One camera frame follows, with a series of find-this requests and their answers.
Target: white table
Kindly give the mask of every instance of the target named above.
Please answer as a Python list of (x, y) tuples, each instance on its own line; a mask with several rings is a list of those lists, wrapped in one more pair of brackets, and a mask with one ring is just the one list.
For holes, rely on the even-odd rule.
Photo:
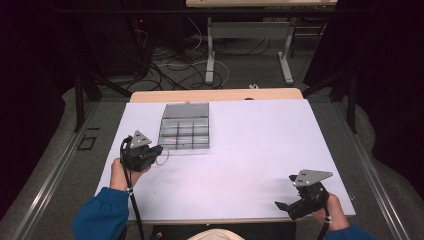
[[(210, 149), (198, 155), (171, 155), (165, 165), (152, 165), (141, 177), (134, 193), (143, 223), (290, 221), (274, 201), (291, 204), (300, 199), (288, 176), (301, 169), (332, 172), (322, 183), (340, 198), (346, 215), (355, 215), (311, 107), (293, 90), (288, 92), (296, 99), (283, 99), (281, 89), (175, 92), (177, 101), (190, 100), (190, 93), (197, 96), (193, 101), (218, 100), (209, 101)], [(282, 99), (234, 100), (240, 97), (234, 93)], [(140, 130), (153, 141), (151, 146), (156, 145), (167, 103), (166, 97), (155, 102), (160, 95), (149, 92), (146, 102), (137, 103), (142, 97), (135, 96), (127, 104), (97, 192), (109, 185), (110, 165), (124, 138)], [(131, 203), (129, 208), (129, 220), (134, 220)]]
[[(298, 7), (333, 6), (337, 0), (187, 0), (187, 7), (194, 8), (232, 8), (232, 7)], [(287, 55), (293, 37), (296, 18), (289, 22), (213, 22), (208, 18), (208, 62), (206, 83), (213, 82), (215, 52), (213, 38), (270, 38), (284, 39), (282, 52), (278, 52), (285, 83), (293, 85), (294, 80), (287, 63)]]

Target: blue jacket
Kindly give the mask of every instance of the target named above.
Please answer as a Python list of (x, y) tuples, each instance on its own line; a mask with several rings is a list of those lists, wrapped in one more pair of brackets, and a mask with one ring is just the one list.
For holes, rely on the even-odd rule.
[[(75, 239), (118, 239), (128, 220), (128, 196), (127, 192), (102, 188), (96, 197), (81, 207), (74, 218), (72, 229)], [(351, 225), (349, 228), (327, 233), (326, 239), (375, 240), (376, 238)]]

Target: black cable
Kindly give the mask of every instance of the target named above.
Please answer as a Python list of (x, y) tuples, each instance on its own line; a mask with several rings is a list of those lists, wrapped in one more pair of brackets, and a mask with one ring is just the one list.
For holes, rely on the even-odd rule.
[(120, 154), (120, 159), (121, 159), (121, 164), (122, 164), (122, 170), (124, 171), (125, 180), (127, 181), (127, 185), (128, 185), (128, 194), (130, 195), (130, 199), (131, 199), (131, 203), (132, 203), (132, 206), (133, 206), (133, 209), (134, 209), (135, 217), (137, 219), (137, 226), (138, 226), (138, 231), (140, 233), (140, 239), (144, 240), (144, 232), (143, 232), (143, 225), (141, 224), (140, 212), (138, 210), (137, 201), (135, 200), (135, 196), (134, 196), (134, 192), (133, 192), (133, 188), (132, 188), (132, 183), (131, 183), (131, 178), (128, 176), (127, 167), (125, 165), (125, 161), (124, 161), (124, 158), (123, 158), (124, 145), (129, 144), (129, 142), (131, 140), (132, 140), (132, 137), (129, 136), (122, 141), (119, 154)]
[(317, 240), (322, 240), (325, 237), (325, 234), (328, 231), (328, 228), (330, 226), (330, 212), (328, 211), (327, 207), (324, 207), (324, 211), (325, 211), (325, 220), (324, 220), (324, 225), (322, 226), (321, 232), (318, 235)]
[[(259, 53), (252, 53), (253, 51), (255, 51), (256, 49), (258, 49), (258, 47), (259, 46), (261, 46), (262, 45), (262, 43), (263, 42), (265, 42), (265, 40), (266, 39), (268, 39), (268, 45), (266, 46), (266, 48), (264, 49), (264, 50), (262, 50), (261, 52), (259, 52)], [(223, 56), (245, 56), (245, 55), (255, 55), (255, 56), (258, 56), (258, 55), (261, 55), (261, 54), (263, 54), (263, 53), (265, 53), (266, 51), (268, 51), (268, 49), (269, 49), (269, 46), (271, 45), (271, 39), (269, 39), (269, 38), (264, 38), (264, 39), (262, 39), (262, 41), (259, 43), (259, 44), (257, 44), (252, 50), (250, 50), (249, 52), (247, 52), (247, 53), (223, 53), (223, 52), (217, 52), (217, 55), (223, 55)]]
[(324, 208), (324, 211), (325, 211), (324, 225), (322, 226), (321, 232), (319, 233), (319, 235), (317, 237), (317, 240), (322, 240), (322, 239), (324, 239), (325, 234), (327, 233), (328, 228), (330, 226), (330, 222), (331, 222), (330, 212), (328, 211), (327, 203), (326, 202), (322, 202), (320, 199), (318, 199), (314, 195), (308, 194), (307, 196), (309, 196), (309, 197), (317, 200), (321, 204), (322, 208)]

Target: hand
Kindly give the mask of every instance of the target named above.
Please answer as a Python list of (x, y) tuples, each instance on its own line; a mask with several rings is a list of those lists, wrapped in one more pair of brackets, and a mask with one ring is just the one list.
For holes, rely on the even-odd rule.
[[(132, 172), (132, 171), (130, 172), (129, 170), (126, 169), (128, 176), (131, 176), (132, 186), (135, 186), (135, 184), (137, 183), (141, 175), (149, 171), (149, 169), (150, 167), (144, 169), (141, 172)], [(120, 191), (127, 191), (128, 184), (127, 184), (127, 180), (125, 179), (125, 174), (121, 164), (121, 159), (119, 158), (115, 158), (115, 160), (113, 160), (109, 188), (120, 190)]]
[[(342, 205), (340, 204), (339, 198), (332, 194), (328, 193), (330, 196), (327, 201), (328, 212), (331, 216), (331, 223), (328, 227), (328, 231), (337, 231), (341, 229), (345, 229), (349, 227), (349, 222), (347, 221), (346, 215), (343, 212)], [(314, 217), (320, 222), (324, 224), (325, 219), (325, 211), (321, 209), (317, 212), (312, 213)]]

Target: desk leg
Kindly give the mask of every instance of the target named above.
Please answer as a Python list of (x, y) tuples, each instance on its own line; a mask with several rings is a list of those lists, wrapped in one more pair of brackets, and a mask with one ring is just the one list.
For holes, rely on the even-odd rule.
[(280, 59), (281, 69), (283, 70), (284, 80), (287, 85), (293, 85), (293, 77), (290, 72), (289, 64), (287, 62), (287, 55), (290, 51), (290, 44), (293, 38), (294, 28), (296, 26), (296, 18), (290, 18), (289, 29), (287, 30), (286, 37), (284, 40), (283, 52), (278, 52), (278, 58)]
[(206, 78), (205, 82), (208, 84), (213, 83), (213, 69), (215, 64), (215, 52), (213, 51), (213, 37), (212, 37), (212, 19), (208, 18), (208, 64), (206, 65)]

